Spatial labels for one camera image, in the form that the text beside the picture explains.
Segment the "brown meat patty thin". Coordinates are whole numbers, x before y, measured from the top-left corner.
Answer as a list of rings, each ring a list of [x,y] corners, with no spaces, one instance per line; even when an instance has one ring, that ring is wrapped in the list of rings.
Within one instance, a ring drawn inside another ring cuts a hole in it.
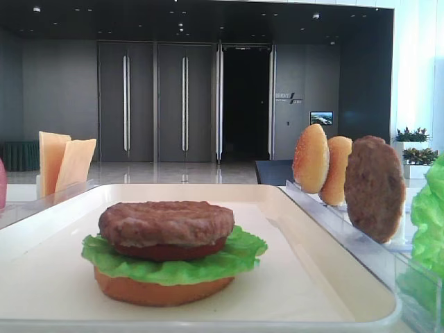
[[[214,244],[233,228],[233,211],[206,201],[117,203],[99,218],[104,239],[112,245],[138,248]]]

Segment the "green lettuce leaf on tray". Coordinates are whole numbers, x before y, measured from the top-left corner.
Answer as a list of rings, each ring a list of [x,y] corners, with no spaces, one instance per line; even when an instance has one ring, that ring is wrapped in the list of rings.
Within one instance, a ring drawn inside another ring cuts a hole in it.
[[[191,261],[153,262],[119,254],[104,238],[83,239],[82,257],[111,278],[130,278],[164,286],[198,284],[234,277],[259,265],[267,243],[236,226],[218,253]]]

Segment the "red tomato slice on tray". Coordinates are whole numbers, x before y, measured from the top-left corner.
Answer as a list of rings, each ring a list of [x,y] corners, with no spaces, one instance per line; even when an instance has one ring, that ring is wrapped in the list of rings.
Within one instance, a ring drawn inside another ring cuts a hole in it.
[[[147,259],[154,262],[189,261],[213,255],[225,246],[227,237],[221,237],[214,244],[202,246],[179,246],[159,244],[139,248],[136,246],[114,245],[115,250],[130,257]]]

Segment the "yellow cheese slice rear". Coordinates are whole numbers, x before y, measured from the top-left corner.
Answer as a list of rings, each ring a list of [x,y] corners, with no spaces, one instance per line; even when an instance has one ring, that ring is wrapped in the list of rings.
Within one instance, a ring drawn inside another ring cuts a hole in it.
[[[96,148],[96,139],[72,140],[66,143],[55,192],[85,182]]]

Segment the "bread slice under lettuce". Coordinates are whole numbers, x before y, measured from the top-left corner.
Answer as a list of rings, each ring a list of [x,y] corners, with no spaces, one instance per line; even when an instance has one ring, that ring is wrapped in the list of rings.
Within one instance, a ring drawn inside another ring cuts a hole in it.
[[[134,305],[175,307],[208,298],[222,291],[234,277],[225,277],[198,284],[161,284],[139,282],[129,277],[110,277],[94,268],[100,290],[109,298]]]

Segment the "brown meat patty in rack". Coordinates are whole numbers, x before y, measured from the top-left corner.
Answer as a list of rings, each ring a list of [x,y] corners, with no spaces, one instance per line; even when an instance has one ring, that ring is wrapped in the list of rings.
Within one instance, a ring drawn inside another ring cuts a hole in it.
[[[406,187],[401,162],[382,138],[353,142],[344,193],[351,224],[377,243],[389,241],[400,224]]]

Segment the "white block holder for cheese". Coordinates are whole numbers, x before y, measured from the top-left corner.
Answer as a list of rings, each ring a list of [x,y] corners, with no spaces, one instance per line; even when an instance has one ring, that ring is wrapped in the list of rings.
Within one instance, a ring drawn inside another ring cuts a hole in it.
[[[37,174],[35,179],[36,199],[41,198],[41,175]]]

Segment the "green lettuce leaf in rack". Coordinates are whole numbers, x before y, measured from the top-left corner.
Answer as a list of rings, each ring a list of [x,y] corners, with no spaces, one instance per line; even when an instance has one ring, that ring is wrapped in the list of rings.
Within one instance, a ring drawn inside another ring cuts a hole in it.
[[[411,221],[417,227],[412,257],[443,277],[443,160],[426,174],[427,184],[413,197]]]

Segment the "red tomato slice in rack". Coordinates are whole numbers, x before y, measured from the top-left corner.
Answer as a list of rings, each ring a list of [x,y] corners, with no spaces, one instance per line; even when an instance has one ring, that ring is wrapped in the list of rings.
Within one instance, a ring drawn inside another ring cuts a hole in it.
[[[6,206],[7,175],[3,161],[0,160],[0,210]]]

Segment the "sesame bun top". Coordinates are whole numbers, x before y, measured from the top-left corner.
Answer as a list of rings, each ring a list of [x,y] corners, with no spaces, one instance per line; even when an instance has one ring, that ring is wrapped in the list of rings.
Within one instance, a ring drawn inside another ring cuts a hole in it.
[[[327,177],[330,152],[327,137],[319,124],[305,128],[296,144],[293,177],[308,194],[318,193]]]

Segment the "cream rectangular tray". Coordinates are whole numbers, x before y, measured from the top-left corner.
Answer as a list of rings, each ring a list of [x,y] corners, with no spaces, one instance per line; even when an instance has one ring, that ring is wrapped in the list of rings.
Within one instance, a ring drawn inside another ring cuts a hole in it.
[[[244,230],[267,242],[257,268],[220,293],[181,307],[109,299],[82,240],[118,202],[199,200],[229,207]],[[400,298],[321,221],[315,201],[294,202],[267,185],[102,185],[38,211],[2,216],[2,332],[392,332]]]

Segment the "potted plants in white planter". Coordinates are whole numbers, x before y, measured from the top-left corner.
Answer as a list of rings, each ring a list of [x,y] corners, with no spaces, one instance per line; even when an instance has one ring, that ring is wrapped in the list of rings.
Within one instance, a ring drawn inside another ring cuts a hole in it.
[[[406,179],[423,179],[438,158],[438,151],[429,147],[429,134],[426,128],[397,129],[395,151],[399,155]]]

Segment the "small wall screen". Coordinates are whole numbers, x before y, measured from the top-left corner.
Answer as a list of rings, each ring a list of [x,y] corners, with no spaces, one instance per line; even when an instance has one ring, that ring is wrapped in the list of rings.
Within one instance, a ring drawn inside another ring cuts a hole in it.
[[[333,120],[333,112],[310,112],[310,124],[332,126]]]

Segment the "left long clear rail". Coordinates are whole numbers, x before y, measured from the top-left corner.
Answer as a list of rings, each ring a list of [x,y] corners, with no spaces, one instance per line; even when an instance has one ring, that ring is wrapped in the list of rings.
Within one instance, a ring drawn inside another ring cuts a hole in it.
[[[12,194],[7,195],[10,200],[7,200],[6,207],[1,209],[1,229],[83,194],[96,186],[97,184],[93,180],[88,180],[71,185],[65,190],[49,196],[37,198],[36,185],[10,184],[8,189],[12,189]]]

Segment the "long clear rail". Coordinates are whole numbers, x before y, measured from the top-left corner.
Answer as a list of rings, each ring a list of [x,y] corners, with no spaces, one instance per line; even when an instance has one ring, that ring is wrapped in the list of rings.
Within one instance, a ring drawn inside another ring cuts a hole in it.
[[[402,321],[414,332],[443,331],[443,279],[408,258],[403,246],[374,242],[345,220],[345,213],[286,181],[284,190],[402,300]]]
[[[37,198],[36,185],[10,184],[8,189],[12,189],[12,194],[7,195],[10,200],[7,200],[6,207],[1,209],[1,229],[83,194],[96,186],[97,184],[93,180],[88,180],[71,185],[65,190],[49,196]]]

